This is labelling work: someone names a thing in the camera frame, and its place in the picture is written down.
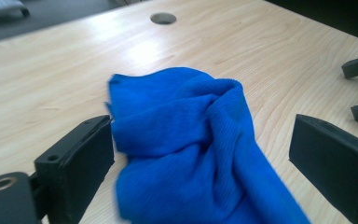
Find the circular hole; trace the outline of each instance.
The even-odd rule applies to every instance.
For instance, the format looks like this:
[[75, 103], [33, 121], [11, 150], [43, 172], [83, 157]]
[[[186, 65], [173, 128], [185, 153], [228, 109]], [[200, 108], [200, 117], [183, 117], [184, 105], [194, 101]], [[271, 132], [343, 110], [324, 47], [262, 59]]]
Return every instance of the circular hole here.
[[159, 25], [168, 25], [176, 22], [176, 17], [173, 16], [173, 14], [166, 13], [166, 12], [159, 12], [156, 14], [153, 14], [150, 17], [150, 20]]
[[9, 188], [16, 183], [16, 180], [17, 178], [12, 176], [0, 179], [0, 190]]
[[56, 161], [58, 159], [58, 156], [52, 155], [48, 157], [48, 161]]

